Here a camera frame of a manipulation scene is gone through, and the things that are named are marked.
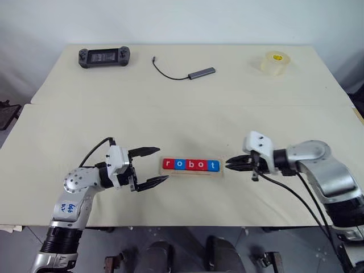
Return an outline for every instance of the black cable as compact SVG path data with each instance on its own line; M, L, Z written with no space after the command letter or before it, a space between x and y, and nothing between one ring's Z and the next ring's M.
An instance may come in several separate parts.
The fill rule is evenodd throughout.
M268 180L269 182L272 182L284 189L286 189L287 191L289 191L291 194L293 194L294 196L296 196L296 198L298 200L300 200L302 202L302 204L307 208L307 210L310 212L311 216L313 217L313 219L315 219L315 221L317 222L319 228L321 229L321 231L325 234L325 236L327 237L328 240L329 239L329 236L327 235L326 231L324 230L324 227L322 226L322 224L320 223L319 219L316 217L316 215L314 214L314 212L312 211L312 209L309 207L309 205L305 202L305 200L302 199L301 196L299 196L293 189L291 189L290 187L284 185L283 183L281 182L278 182L272 178L269 178L268 176L265 176L264 174L262 174L261 172L259 172L258 170L255 170L256 173L258 175L260 175L261 177L263 177L265 180Z
M153 65L154 65L154 67L155 67L155 69L157 69L158 70L158 72L159 73L161 73L164 77L166 77L166 78L170 78L171 80L176 80L176 81L181 81L181 80L186 80L186 79L188 79L188 77L186 77L186 78L172 78L172 77L169 77L169 76L167 76L166 74L164 74L162 71L160 71L159 70L159 68L155 65L155 56L153 57L153 59L152 59L152 63L153 63Z
M305 186L306 190L308 191L309 195L311 196L311 199L313 200L314 204L316 205L316 208L317 208L317 210L318 210L318 212L319 212L319 214L320 214L320 216L321 216L321 218L322 218L322 220L323 220L323 222L325 224L326 232L327 232L327 234L329 236L328 239L330 241L331 247L333 248L336 256L338 256L337 251L336 251L336 248L335 248L335 244L334 244L334 239L333 239L333 236L332 236L332 232L331 232L330 227L329 227L329 224L328 224L328 222L327 222L327 220L326 220L326 218L324 216L324 213L322 212L322 210L321 210L321 208L320 208L320 206L319 206L319 204L318 204L315 196L313 195L312 191L310 190L307 182L303 179L302 175L300 173L297 173L297 176L302 181L303 185Z
M104 140L100 141L100 143L98 145L96 145L95 147L93 147L93 149L85 156L84 160L82 160L81 164L79 165L80 167L83 167L83 165L85 164L86 160L88 160L88 158L91 156L91 154L93 152L95 152L95 150L97 148L99 148L101 145L103 145L105 142L109 141L110 145L115 145L115 141L113 138L105 138Z

